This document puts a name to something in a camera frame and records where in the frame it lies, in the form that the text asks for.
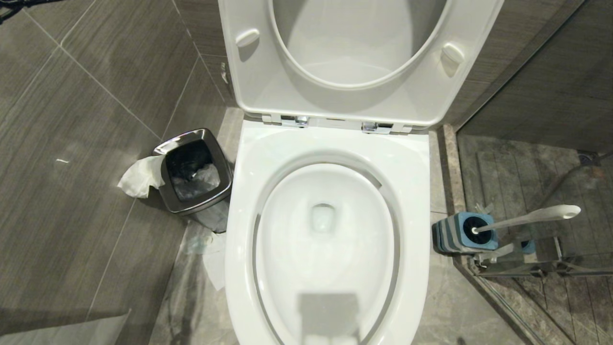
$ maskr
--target toilet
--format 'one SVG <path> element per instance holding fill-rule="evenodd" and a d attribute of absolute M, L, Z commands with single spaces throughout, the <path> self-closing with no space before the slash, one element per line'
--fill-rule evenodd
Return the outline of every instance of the toilet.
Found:
<path fill-rule="evenodd" d="M 503 0 L 219 0 L 245 111 L 226 295 L 249 344 L 410 344 L 430 255 L 427 130 Z"/>

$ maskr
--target bathroom floor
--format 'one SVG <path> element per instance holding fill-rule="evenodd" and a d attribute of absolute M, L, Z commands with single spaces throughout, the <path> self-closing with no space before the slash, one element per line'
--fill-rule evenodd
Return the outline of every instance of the bathroom floor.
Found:
<path fill-rule="evenodd" d="M 236 158 L 242 122 L 240 109 L 230 108 L 218 136 L 232 161 Z M 430 221 L 447 216 L 436 134 L 430 133 Z M 184 243 L 206 234 L 195 224 Z M 202 256 L 182 245 L 150 339 L 150 345 L 238 344 L 226 306 L 224 289 L 209 280 Z M 413 344 L 523 344 L 511 327 L 457 271 L 451 258 L 430 252 L 430 277 L 424 312 Z"/>
<path fill-rule="evenodd" d="M 558 236 L 564 256 L 583 255 L 584 263 L 599 261 L 603 266 L 613 263 L 613 223 L 608 221 L 613 219 L 613 159 L 603 160 L 601 167 L 582 168 L 552 189 L 558 177 L 579 166 L 575 150 L 467 135 L 458 136 L 458 143 L 468 211 L 474 212 L 477 204 L 488 206 L 494 219 L 501 220 L 544 206 L 578 205 L 582 212 L 576 218 L 542 223 L 533 234 Z M 522 230 L 504 230 L 502 236 Z M 502 282 L 498 279 L 509 278 L 491 279 L 494 287 Z M 613 277 L 549 274 L 513 279 L 572 341 L 613 344 Z"/>

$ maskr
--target shower floor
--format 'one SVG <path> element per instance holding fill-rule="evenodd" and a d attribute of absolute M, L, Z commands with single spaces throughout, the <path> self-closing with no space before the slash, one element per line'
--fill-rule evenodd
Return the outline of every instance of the shower floor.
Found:
<path fill-rule="evenodd" d="M 499 230 L 502 244 L 555 235 L 565 257 L 581 255 L 592 267 L 611 266 L 613 158 L 603 160 L 602 167 L 580 169 L 552 189 L 560 176 L 580 165 L 575 150 L 480 136 L 460 135 L 457 141 L 467 211 L 491 207 L 494 219 L 503 220 L 562 203 L 582 209 L 567 222 Z M 612 276 L 512 279 L 576 344 L 613 344 Z"/>

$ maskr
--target toilet lid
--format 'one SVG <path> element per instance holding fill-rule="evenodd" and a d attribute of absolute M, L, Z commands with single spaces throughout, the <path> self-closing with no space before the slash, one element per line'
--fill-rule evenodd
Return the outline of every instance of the toilet lid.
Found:
<path fill-rule="evenodd" d="M 502 3 L 219 0 L 219 8 L 247 112 L 427 127 L 445 115 Z"/>
<path fill-rule="evenodd" d="M 320 163 L 293 171 L 268 197 L 255 275 L 280 343 L 358 344 L 376 330 L 397 274 L 398 239 L 373 183 L 351 168 Z"/>

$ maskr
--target toilet bowl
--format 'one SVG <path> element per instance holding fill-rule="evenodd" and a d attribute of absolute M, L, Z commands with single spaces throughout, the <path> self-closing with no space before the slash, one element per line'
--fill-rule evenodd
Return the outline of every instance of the toilet bowl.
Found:
<path fill-rule="evenodd" d="M 410 344 L 430 253 L 427 128 L 502 0 L 219 0 L 246 112 L 226 295 L 249 344 Z"/>

